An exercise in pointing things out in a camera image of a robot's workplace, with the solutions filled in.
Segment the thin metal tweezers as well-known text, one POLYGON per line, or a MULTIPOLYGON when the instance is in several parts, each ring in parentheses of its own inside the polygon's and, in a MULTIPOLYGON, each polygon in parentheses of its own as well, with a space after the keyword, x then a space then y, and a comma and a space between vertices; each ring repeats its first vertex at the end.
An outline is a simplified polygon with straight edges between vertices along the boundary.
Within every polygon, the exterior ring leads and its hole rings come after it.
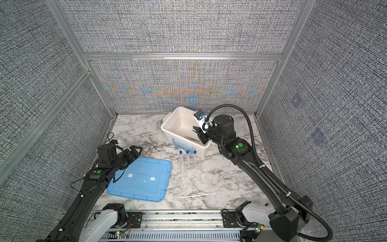
POLYGON ((192 137, 189 137, 189 136, 184 136, 184 138, 187 140, 193 141, 193 142, 200 142, 199 140, 192 138, 192 137))

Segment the test tube blue cap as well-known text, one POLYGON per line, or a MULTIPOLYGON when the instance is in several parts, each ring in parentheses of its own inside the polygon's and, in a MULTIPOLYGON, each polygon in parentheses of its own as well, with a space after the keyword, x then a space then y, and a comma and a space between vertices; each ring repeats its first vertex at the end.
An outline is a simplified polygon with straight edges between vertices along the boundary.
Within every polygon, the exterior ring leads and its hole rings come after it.
POLYGON ((185 167, 190 169, 190 152, 187 150, 185 155, 185 167))
POLYGON ((193 160, 192 168, 193 169, 197 169, 197 162, 198 162, 198 160, 197 160, 197 151, 196 150, 193 151, 192 160, 193 160))
POLYGON ((184 170, 184 155, 182 150, 179 151, 179 167, 181 171, 184 170))

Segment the white plastic storage bin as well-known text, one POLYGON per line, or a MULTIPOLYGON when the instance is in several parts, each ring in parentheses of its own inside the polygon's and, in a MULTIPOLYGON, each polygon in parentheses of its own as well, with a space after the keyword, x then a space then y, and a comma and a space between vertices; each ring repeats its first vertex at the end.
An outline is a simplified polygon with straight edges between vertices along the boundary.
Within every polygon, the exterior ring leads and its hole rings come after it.
POLYGON ((190 153, 196 150, 199 158, 204 158, 207 156, 212 142, 209 141, 207 144, 202 144, 201 142, 193 142, 184 138, 184 136, 189 136, 199 140, 197 134, 192 130, 193 126, 199 126, 193 116, 195 112, 182 106, 177 107, 163 119, 161 130, 174 146, 188 150, 190 153))

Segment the blue plastic bin lid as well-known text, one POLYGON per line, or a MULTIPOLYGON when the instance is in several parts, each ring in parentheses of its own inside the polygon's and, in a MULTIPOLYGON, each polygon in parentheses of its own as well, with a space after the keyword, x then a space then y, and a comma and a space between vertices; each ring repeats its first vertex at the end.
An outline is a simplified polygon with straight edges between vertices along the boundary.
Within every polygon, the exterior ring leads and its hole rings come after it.
POLYGON ((166 160, 139 157, 125 171, 117 171, 119 181, 108 186, 109 195, 160 202, 168 187, 172 163, 166 160))

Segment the clear test tube rack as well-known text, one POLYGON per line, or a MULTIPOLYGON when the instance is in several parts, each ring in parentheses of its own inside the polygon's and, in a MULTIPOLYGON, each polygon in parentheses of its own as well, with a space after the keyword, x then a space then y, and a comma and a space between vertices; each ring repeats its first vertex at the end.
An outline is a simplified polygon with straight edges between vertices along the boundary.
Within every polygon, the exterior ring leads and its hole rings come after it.
POLYGON ((192 168, 192 162, 193 162, 193 160, 192 160, 192 153, 190 153, 190 169, 186 169, 186 167, 185 167, 185 155, 186 155, 186 153, 183 153, 183 155, 184 155, 184 170, 183 171, 202 171, 203 170, 202 162, 201 162, 201 160, 200 160, 198 155, 197 155, 197 160, 198 160, 198 162, 197 162, 197 169, 193 169, 192 168))

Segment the white plastic pipette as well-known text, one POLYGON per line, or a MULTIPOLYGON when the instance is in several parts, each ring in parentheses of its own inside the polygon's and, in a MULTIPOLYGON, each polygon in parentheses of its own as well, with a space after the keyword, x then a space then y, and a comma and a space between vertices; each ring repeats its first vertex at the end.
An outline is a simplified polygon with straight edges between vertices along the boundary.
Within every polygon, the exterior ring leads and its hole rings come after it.
POLYGON ((183 196, 183 197, 179 197, 179 199, 197 198, 197 197, 205 197, 205 196, 212 196, 212 195, 215 195, 215 193, 183 196))

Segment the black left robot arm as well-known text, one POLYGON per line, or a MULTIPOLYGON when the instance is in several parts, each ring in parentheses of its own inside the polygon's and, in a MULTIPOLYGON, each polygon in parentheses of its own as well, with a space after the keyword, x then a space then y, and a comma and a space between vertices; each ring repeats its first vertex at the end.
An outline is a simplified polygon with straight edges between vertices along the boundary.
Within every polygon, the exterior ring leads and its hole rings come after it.
POLYGON ((123 149, 118 146, 117 140, 98 147, 97 164, 82 179, 83 184, 76 199, 58 225, 46 238, 38 239, 38 241, 77 242, 97 200, 111 181, 116 182, 119 180, 115 178, 115 173, 128 168, 141 156, 142 151, 143 148, 139 146, 130 146, 128 149, 123 149))

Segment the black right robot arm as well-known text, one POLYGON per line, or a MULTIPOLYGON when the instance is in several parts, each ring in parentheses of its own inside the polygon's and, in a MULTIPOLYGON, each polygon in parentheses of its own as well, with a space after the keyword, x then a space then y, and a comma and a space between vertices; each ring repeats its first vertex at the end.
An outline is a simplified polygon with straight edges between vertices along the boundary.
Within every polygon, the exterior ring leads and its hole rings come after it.
POLYGON ((218 115, 208 120, 201 111, 194 113, 197 124, 193 131, 201 143, 213 142, 220 154, 242 169, 266 194, 274 207, 268 214, 269 226, 283 241, 300 236, 300 230, 309 222, 313 202, 308 196, 299 196, 266 167, 252 143, 236 135, 234 119, 218 115))

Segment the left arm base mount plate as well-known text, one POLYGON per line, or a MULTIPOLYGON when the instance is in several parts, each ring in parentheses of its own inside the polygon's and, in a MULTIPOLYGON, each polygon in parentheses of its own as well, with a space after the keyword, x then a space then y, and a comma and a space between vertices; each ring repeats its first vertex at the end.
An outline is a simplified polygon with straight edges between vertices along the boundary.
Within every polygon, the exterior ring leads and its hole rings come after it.
POLYGON ((111 228, 140 228, 143 220, 143 215, 143 212, 126 212, 126 216, 124 216, 122 212, 119 212, 118 220, 111 228))

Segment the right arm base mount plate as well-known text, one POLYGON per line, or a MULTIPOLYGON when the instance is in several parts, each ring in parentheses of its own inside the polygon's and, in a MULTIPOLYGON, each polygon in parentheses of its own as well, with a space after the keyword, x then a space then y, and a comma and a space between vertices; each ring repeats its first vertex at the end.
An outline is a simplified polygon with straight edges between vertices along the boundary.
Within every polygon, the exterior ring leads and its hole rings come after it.
POLYGON ((235 210, 221 210, 224 228, 244 228, 250 224, 241 212, 235 210))

